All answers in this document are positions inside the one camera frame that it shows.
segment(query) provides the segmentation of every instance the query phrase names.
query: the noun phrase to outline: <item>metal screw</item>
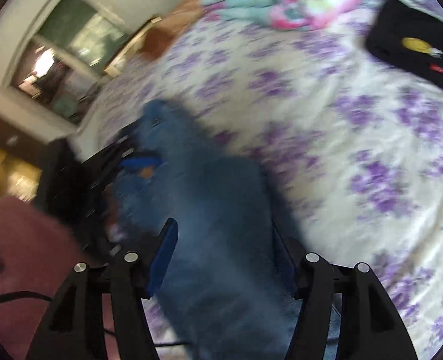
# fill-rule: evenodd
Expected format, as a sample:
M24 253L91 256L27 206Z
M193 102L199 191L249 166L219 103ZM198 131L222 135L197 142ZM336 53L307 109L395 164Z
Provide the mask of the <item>metal screw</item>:
M131 251L127 253L124 258L127 263L133 263L138 259L138 255Z
M131 149L128 149L127 151L125 151L121 156L122 156L123 158L125 158L127 155L130 155L130 154L133 153L133 152L134 152L134 149L131 148Z
M79 262L77 265L74 266L74 271L75 272L83 272L86 269L86 264L83 262Z
M311 263L317 263L320 261L320 256L318 256L316 253L308 253L306 255L306 259Z
M364 262L361 262L358 264L358 270L365 274L370 271L370 266L368 264L365 264Z
M121 250L121 245L116 245L112 250L110 250L109 255L114 256Z

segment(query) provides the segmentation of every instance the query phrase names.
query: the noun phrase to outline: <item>pink fabric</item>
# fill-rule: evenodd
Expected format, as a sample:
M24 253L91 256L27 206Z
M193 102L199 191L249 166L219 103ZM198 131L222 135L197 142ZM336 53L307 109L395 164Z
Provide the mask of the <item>pink fabric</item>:
M80 261L89 262L69 229L28 203L11 196L0 198L0 294L24 290L53 297ZM14 360L26 357L46 308L47 303L38 299L0 305L0 342ZM104 299L103 309L105 327L112 330L109 299ZM119 359L115 339L106 341L109 358Z
M270 9L271 27L277 31L294 30L306 26L310 21L306 18L289 19L285 15L284 7L282 5L275 5Z
M341 15L343 12L347 12L349 10L354 9L354 7L357 5L358 0L344 0L340 5L332 9L331 11L326 12L325 14L321 14L318 16L313 17L313 20L311 22L311 29L312 30L319 30L328 23Z
M221 16L218 12L208 12L208 14L205 16L206 20L208 21L218 21L221 20Z

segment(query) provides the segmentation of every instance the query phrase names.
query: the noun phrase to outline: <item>yellow sticker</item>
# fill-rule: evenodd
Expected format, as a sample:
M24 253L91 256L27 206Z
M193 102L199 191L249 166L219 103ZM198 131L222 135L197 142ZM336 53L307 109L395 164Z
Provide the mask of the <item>yellow sticker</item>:
M443 54L443 51L435 49L428 42L418 38L403 38L401 44L409 50L429 54L435 57L439 57Z

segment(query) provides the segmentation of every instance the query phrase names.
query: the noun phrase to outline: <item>red label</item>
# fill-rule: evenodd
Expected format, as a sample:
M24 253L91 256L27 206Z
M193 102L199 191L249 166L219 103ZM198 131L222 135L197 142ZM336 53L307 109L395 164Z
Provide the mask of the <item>red label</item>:
M438 66L437 64L431 64L430 69L432 71L437 71L438 73L443 73L443 68L441 66Z

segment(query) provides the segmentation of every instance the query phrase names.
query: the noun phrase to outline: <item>blue gripper pad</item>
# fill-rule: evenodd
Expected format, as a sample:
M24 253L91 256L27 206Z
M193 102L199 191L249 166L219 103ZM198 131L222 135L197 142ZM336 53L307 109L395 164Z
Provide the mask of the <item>blue gripper pad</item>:
M123 159L120 162L120 167L129 171L136 172L145 167L157 168L163 163L160 157L155 156L144 156L144 155L134 155Z
M172 260L178 241L178 224L176 221L169 218L158 237L161 238L161 243L149 265L148 284L145 288L145 292L150 298L160 289L169 262Z

